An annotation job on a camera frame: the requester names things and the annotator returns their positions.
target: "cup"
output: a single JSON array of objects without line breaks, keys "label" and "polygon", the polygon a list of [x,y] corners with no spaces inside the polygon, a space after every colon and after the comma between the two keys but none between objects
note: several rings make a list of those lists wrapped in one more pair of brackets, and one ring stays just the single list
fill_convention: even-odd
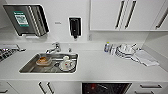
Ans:
[{"label": "cup", "polygon": [[131,53],[131,50],[132,50],[132,46],[131,46],[131,45],[127,45],[125,51],[126,51],[127,53]]},{"label": "cup", "polygon": [[127,47],[127,44],[121,44],[121,51],[125,51]]},{"label": "cup", "polygon": [[65,66],[66,66],[66,68],[70,68],[71,67],[71,60],[66,60],[65,61]]}]

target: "wall-mounted dispenser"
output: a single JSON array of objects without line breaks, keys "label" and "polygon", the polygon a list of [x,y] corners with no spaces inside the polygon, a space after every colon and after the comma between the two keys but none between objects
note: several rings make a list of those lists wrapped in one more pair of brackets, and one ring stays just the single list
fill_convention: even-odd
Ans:
[{"label": "wall-mounted dispenser", "polygon": [[81,18],[69,18],[71,36],[76,40],[81,36]]},{"label": "wall-mounted dispenser", "polygon": [[43,8],[40,5],[3,5],[19,36],[49,32]]}]

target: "stainless steel sink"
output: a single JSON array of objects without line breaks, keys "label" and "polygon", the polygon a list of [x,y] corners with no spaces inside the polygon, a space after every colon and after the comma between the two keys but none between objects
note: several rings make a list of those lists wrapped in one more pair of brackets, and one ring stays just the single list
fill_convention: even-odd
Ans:
[{"label": "stainless steel sink", "polygon": [[[75,62],[75,67],[69,71],[62,71],[59,64],[64,56]],[[51,65],[44,67],[36,64],[41,57],[51,58]],[[19,72],[20,73],[73,73],[76,70],[78,54],[36,54]]]}]

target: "chrome faucet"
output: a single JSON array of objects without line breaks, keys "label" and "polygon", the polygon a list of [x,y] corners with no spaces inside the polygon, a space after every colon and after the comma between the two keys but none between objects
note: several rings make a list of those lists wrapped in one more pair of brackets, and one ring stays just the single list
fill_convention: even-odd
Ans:
[{"label": "chrome faucet", "polygon": [[55,48],[54,49],[49,49],[46,51],[47,54],[55,51],[55,52],[60,52],[61,51],[61,48],[60,48],[60,44],[58,42],[56,43],[53,43],[52,45],[55,45]]}]

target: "kitchen counter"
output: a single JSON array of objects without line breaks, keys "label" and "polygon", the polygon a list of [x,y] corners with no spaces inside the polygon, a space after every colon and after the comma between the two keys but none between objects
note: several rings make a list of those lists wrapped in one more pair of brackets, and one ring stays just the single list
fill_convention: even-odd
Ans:
[{"label": "kitchen counter", "polygon": [[168,73],[160,66],[146,67],[130,59],[122,59],[103,51],[75,51],[78,62],[74,73],[20,73],[37,53],[45,50],[17,52],[0,62],[1,80],[47,81],[162,81],[168,82]]}]

